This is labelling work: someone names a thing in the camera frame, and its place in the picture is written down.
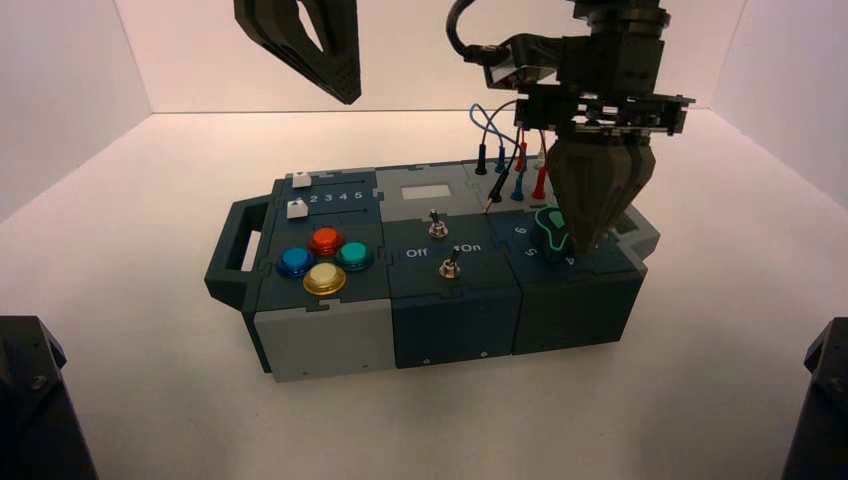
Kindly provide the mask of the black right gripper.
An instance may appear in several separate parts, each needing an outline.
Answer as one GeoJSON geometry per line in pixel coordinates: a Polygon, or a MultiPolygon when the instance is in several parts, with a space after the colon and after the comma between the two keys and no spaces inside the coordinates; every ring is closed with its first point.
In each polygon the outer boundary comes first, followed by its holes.
{"type": "Polygon", "coordinates": [[[553,131],[551,183],[575,250],[595,248],[641,193],[656,159],[648,138],[683,131],[693,99],[654,92],[664,42],[639,35],[516,37],[515,124],[553,131]],[[628,169],[622,179],[622,147],[628,169]]]}

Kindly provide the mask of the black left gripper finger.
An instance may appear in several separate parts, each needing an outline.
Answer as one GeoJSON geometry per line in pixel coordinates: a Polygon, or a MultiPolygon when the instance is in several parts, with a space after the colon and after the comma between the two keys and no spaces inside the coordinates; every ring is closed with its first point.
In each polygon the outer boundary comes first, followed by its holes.
{"type": "MultiPolygon", "coordinates": [[[[271,44],[266,28],[270,25],[270,3],[272,1],[236,1],[234,3],[235,18],[246,35],[256,44],[271,53],[274,57],[276,50],[271,44]]],[[[299,16],[308,36],[317,40],[318,37],[308,20],[304,5],[299,6],[299,16]]]]}
{"type": "Polygon", "coordinates": [[[272,1],[266,28],[278,59],[344,105],[361,96],[357,6],[354,1],[272,1]],[[318,37],[299,16],[304,5],[318,37]]]}

